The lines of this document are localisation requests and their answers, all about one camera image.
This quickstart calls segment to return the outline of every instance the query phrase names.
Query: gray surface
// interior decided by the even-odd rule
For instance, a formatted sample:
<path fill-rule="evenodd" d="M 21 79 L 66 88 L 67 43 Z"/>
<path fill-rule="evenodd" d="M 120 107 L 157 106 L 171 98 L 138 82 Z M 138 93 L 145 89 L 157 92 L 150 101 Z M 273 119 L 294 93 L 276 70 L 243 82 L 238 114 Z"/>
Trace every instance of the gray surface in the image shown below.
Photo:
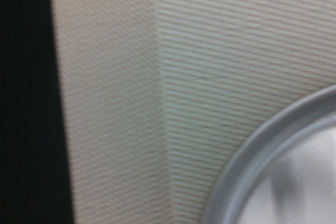
<path fill-rule="evenodd" d="M 238 224 L 336 223 L 336 127 L 309 136 L 256 186 Z"/>
<path fill-rule="evenodd" d="M 202 217 L 204 224 L 237 222 L 247 197 L 267 168 L 307 136 L 336 125 L 333 116 L 324 118 L 336 109 L 334 97 L 336 86 L 331 86 L 291 105 L 255 131 L 216 183 Z"/>

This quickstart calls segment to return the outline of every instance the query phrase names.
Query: metal rim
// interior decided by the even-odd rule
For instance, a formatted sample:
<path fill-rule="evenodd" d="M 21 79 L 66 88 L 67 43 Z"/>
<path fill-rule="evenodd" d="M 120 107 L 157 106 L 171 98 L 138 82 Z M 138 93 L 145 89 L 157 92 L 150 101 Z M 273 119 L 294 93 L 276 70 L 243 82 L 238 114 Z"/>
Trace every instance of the metal rim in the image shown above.
<path fill-rule="evenodd" d="M 298 100 L 256 129 L 219 176 L 201 219 L 202 224 L 235 223 L 259 168 L 271 162 L 271 152 L 274 156 L 274 151 L 283 152 L 300 136 L 336 124 L 333 119 L 312 126 L 313 122 L 336 110 L 334 99 L 336 85 Z"/>

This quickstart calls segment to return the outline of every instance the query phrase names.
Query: ribbed texture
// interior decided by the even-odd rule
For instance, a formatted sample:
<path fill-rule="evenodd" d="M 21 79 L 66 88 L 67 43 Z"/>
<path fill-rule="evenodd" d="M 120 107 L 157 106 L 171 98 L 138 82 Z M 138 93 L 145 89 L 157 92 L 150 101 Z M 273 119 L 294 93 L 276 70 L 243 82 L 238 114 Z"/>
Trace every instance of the ribbed texture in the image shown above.
<path fill-rule="evenodd" d="M 76 222 L 192 223 L 259 124 L 336 82 L 336 2 L 54 1 Z"/>
<path fill-rule="evenodd" d="M 151 6 L 54 1 L 78 224 L 171 220 Z"/>
<path fill-rule="evenodd" d="M 219 172 L 259 124 L 336 81 L 334 7 L 157 1 L 174 223 L 196 223 Z"/>

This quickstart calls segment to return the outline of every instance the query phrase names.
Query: dark background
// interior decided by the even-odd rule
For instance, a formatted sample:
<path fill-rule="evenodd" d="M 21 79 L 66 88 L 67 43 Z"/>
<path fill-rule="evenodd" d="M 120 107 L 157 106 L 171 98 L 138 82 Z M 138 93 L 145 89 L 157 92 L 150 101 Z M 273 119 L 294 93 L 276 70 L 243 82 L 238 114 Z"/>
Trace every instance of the dark background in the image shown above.
<path fill-rule="evenodd" d="M 73 223 L 51 3 L 0 1 L 0 223 Z"/>

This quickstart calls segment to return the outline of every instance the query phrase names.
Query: round metal object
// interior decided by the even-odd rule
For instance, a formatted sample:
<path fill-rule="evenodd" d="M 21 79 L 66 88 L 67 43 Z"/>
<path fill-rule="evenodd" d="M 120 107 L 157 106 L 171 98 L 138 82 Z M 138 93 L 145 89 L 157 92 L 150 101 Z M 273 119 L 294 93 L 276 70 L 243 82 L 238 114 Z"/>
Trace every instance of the round metal object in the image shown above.
<path fill-rule="evenodd" d="M 309 136 L 336 127 L 334 111 L 336 85 L 297 101 L 261 125 L 220 174 L 202 224 L 238 223 L 247 199 L 270 168 Z"/>

